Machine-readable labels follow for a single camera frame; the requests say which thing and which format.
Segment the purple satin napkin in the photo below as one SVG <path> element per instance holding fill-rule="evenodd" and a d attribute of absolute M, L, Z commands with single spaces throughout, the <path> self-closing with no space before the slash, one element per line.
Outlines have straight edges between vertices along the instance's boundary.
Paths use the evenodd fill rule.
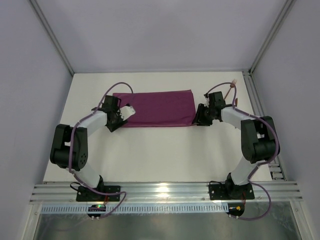
<path fill-rule="evenodd" d="M 126 128 L 189 127 L 196 115 L 193 92 L 189 90 L 140 93 L 114 93 L 120 106 L 130 104 L 135 114 Z"/>

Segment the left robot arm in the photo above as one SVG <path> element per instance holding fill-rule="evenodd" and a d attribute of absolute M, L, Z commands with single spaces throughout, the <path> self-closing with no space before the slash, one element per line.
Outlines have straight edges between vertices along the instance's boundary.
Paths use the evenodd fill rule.
<path fill-rule="evenodd" d="M 89 137 L 106 127 L 112 133 L 128 123 L 136 111 L 129 103 L 120 106 L 122 100 L 106 95 L 98 106 L 74 125 L 58 124 L 50 150 L 50 162 L 67 170 L 84 189 L 105 196 L 101 175 L 89 165 Z"/>

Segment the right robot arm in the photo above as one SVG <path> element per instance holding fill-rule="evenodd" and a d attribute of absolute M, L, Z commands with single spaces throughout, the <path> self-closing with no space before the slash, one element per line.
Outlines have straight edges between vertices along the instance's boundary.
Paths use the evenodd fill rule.
<path fill-rule="evenodd" d="M 224 182 L 226 194 L 238 199 L 249 190 L 250 180 L 260 166 L 272 161 L 280 153 L 280 144 L 272 117 L 258 117 L 227 104 L 222 92 L 206 93 L 207 104 L 198 105 L 193 124 L 211 126 L 214 120 L 240 130 L 242 157 Z"/>

